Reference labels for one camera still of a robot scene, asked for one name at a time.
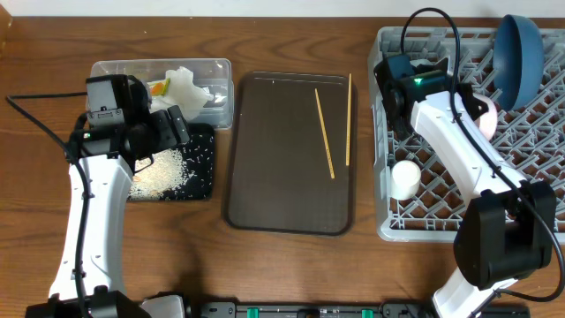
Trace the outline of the brown serving tray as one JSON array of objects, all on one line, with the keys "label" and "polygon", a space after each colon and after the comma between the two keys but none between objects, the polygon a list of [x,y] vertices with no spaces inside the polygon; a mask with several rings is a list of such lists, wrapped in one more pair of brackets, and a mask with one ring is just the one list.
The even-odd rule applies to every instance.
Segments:
[{"label": "brown serving tray", "polygon": [[[331,179],[314,89],[320,96]],[[340,236],[355,214],[357,89],[352,84],[350,166],[345,164],[348,77],[249,72],[239,82],[222,215],[249,231]]]}]

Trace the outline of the grey dishwasher rack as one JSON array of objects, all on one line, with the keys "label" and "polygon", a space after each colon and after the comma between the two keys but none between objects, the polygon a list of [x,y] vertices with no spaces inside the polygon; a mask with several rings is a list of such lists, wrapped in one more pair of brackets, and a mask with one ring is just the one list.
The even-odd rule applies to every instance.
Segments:
[{"label": "grey dishwasher rack", "polygon": [[[500,102],[494,81],[495,29],[462,27],[459,77],[477,94]],[[541,30],[543,77],[536,96],[519,110],[499,110],[493,146],[529,180],[545,180],[557,197],[554,232],[564,240],[564,32]],[[439,157],[420,137],[400,141],[388,128],[380,90],[370,72],[369,90],[374,126],[374,197],[377,232],[387,241],[452,242],[465,206],[455,182]],[[402,160],[421,169],[418,192],[406,201],[390,196],[390,171]]]}]

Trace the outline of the wooden chopstick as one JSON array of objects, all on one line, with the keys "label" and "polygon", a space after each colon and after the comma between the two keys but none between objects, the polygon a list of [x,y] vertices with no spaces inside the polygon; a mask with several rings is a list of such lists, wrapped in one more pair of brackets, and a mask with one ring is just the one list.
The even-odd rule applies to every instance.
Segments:
[{"label": "wooden chopstick", "polygon": [[352,76],[348,75],[348,96],[347,96],[347,121],[346,121],[346,151],[345,164],[350,166],[350,131],[351,131],[351,97],[352,97]]},{"label": "wooden chopstick", "polygon": [[328,143],[327,130],[326,130],[326,126],[325,126],[325,120],[324,120],[324,117],[323,117],[323,111],[322,111],[322,108],[321,108],[319,91],[318,91],[317,88],[314,89],[314,94],[315,94],[315,100],[316,100],[317,110],[318,110],[318,115],[319,115],[319,120],[320,120],[320,129],[321,129],[321,133],[322,133],[322,139],[323,139],[323,142],[324,142],[324,148],[325,148],[326,157],[327,157],[327,161],[328,161],[329,174],[330,174],[331,179],[335,179],[335,171],[334,171],[332,156],[331,156],[330,147],[329,147],[329,143]]}]

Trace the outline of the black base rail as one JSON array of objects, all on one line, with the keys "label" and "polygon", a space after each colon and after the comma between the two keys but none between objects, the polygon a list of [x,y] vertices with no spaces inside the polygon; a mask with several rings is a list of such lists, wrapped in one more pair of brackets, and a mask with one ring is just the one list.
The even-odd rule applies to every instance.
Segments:
[{"label": "black base rail", "polygon": [[152,317],[200,318],[433,318],[427,304],[385,302],[350,306],[344,304],[275,304],[216,301],[192,306],[182,294],[159,293],[144,299],[140,307]]}]

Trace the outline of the clear plastic bin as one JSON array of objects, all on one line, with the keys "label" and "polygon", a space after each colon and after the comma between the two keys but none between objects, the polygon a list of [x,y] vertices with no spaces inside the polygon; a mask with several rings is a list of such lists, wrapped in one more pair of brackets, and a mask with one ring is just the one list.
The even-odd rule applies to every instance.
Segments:
[{"label": "clear plastic bin", "polygon": [[228,129],[233,121],[233,81],[231,63],[226,58],[168,58],[100,61],[92,66],[92,77],[109,74],[126,74],[136,77],[146,85],[150,81],[164,80],[167,70],[183,66],[193,72],[193,84],[214,96],[201,113],[190,123],[205,123],[214,129]]}]

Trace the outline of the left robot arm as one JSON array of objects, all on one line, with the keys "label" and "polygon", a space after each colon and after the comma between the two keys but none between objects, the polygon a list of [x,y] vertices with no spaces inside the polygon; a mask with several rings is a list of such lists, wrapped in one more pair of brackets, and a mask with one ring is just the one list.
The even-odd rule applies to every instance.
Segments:
[{"label": "left robot arm", "polygon": [[124,291],[124,207],[132,186],[131,165],[109,151],[83,149],[93,137],[113,139],[125,122],[106,124],[98,112],[81,115],[67,143],[72,199],[63,257],[49,299],[26,309],[26,318],[185,317],[178,293],[159,293],[137,303]]}]

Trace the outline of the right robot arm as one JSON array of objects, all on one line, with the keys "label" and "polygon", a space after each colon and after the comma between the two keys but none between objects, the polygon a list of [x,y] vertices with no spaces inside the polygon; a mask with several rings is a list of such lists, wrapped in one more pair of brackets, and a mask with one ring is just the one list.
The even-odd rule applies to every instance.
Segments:
[{"label": "right robot arm", "polygon": [[556,195],[530,182],[493,148],[475,123],[486,97],[436,65],[406,55],[373,69],[390,127],[401,140],[421,136],[453,178],[466,206],[453,248],[457,268],[433,295],[439,317],[472,317],[510,286],[546,267],[559,243]]}]

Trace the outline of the white cup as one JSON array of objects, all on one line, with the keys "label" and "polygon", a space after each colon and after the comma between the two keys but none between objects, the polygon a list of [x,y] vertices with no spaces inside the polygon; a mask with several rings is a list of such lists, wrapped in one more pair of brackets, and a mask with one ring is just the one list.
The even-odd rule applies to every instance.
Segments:
[{"label": "white cup", "polygon": [[396,163],[391,170],[391,197],[398,201],[410,199],[417,193],[420,179],[421,170],[413,161]]}]

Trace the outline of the pink white bowl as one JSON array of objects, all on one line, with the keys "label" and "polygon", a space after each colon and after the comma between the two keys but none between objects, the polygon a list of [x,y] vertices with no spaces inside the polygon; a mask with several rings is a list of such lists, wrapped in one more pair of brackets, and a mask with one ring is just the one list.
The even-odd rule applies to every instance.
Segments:
[{"label": "pink white bowl", "polygon": [[491,140],[495,135],[497,123],[498,123],[498,112],[495,107],[494,102],[484,96],[474,93],[473,96],[483,102],[488,111],[480,115],[475,121],[475,125],[479,128],[482,134],[486,137],[487,140]]}]

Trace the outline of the dark blue plate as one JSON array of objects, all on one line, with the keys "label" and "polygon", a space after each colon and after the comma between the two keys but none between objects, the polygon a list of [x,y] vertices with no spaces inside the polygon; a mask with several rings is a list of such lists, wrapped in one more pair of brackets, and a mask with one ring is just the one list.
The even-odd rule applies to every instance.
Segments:
[{"label": "dark blue plate", "polygon": [[498,103],[505,111],[528,105],[543,77],[544,49],[538,26],[518,15],[502,18],[493,46],[494,86],[501,90]]}]

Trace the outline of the white tissue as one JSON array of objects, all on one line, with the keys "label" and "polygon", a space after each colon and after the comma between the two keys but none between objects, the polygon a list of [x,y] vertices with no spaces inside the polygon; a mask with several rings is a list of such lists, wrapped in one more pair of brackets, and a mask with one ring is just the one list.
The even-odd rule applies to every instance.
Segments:
[{"label": "white tissue", "polygon": [[170,79],[166,95],[151,96],[150,111],[165,110],[178,105],[185,120],[195,119],[207,102],[214,96],[208,90],[193,84],[194,74],[189,69],[180,66],[176,70],[167,70],[165,79]]}]

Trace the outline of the yellow snack wrapper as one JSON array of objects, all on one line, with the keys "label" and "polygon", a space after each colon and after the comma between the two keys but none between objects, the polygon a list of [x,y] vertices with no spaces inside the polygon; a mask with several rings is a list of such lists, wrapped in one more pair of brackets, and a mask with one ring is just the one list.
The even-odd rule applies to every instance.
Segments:
[{"label": "yellow snack wrapper", "polygon": [[170,79],[160,79],[156,81],[150,81],[147,83],[149,86],[149,91],[152,96],[163,96],[167,94]]}]

